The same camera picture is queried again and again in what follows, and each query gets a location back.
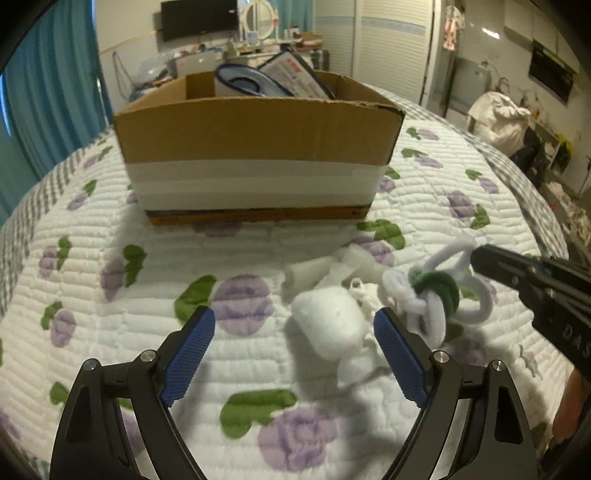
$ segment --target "white tape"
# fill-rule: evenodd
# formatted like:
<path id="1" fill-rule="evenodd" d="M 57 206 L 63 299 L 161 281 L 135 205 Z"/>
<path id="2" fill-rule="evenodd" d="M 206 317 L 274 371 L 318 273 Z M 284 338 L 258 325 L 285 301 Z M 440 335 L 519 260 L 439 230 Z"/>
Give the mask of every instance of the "white tape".
<path id="1" fill-rule="evenodd" d="M 386 167 L 294 160 L 128 164 L 146 210 L 368 205 Z"/>

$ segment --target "cabinet door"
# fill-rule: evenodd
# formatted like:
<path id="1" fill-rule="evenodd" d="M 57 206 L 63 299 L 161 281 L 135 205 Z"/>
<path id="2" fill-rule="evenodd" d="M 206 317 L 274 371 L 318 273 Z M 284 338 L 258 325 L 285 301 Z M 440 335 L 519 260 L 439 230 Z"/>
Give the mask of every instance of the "cabinet door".
<path id="1" fill-rule="evenodd" d="M 355 38 L 355 0 L 314 0 L 314 31 L 330 53 L 330 70 L 351 76 Z"/>
<path id="2" fill-rule="evenodd" d="M 558 33 L 558 57 L 569 67 L 571 67 L 575 72 L 579 72 L 579 59 L 577 59 L 577 56 L 570 49 L 570 46 L 564 39 L 564 37 L 560 35 L 560 32 Z"/>
<path id="3" fill-rule="evenodd" d="M 534 38 L 534 12 L 531 7 L 505 0 L 505 28 L 512 30 L 527 40 Z"/>
<path id="4" fill-rule="evenodd" d="M 358 0 L 353 78 L 421 102 L 433 28 L 432 0 Z"/>
<path id="5" fill-rule="evenodd" d="M 534 11 L 534 40 L 540 42 L 552 53 L 556 53 L 557 34 L 558 31 L 554 25 L 540 11 Z"/>

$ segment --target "mirror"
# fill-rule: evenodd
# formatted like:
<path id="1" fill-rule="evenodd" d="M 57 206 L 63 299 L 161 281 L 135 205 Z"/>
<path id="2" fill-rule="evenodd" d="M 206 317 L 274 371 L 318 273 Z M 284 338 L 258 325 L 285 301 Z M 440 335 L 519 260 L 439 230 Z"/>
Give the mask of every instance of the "mirror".
<path id="1" fill-rule="evenodd" d="M 252 0 L 244 9 L 242 19 L 245 37 L 248 37 L 249 32 L 257 32 L 258 38 L 264 40 L 275 29 L 275 11 L 267 0 Z"/>

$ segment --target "blue gripper pad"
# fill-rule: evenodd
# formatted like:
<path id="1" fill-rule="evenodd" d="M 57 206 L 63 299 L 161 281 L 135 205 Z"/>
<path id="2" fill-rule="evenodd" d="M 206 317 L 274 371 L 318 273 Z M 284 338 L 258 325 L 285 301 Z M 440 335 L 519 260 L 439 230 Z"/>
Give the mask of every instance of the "blue gripper pad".
<path id="1" fill-rule="evenodd" d="M 374 334 L 404 397 L 423 408 L 427 403 L 425 372 L 398 333 L 388 316 L 378 310 L 374 317 Z"/>
<path id="2" fill-rule="evenodd" d="M 212 341 L 215 329 L 215 315 L 212 309 L 207 309 L 168 364 L 164 388 L 160 394 L 160 401 L 168 408 L 187 393 L 197 367 Z"/>

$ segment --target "label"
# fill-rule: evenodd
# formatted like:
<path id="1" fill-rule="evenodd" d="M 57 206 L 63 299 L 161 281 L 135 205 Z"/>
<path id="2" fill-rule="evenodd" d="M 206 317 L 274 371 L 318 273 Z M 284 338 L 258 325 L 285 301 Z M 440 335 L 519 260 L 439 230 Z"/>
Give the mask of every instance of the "label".
<path id="1" fill-rule="evenodd" d="M 298 98 L 334 98 L 330 90 L 322 85 L 314 74 L 314 70 L 294 50 L 277 54 L 258 69 Z"/>

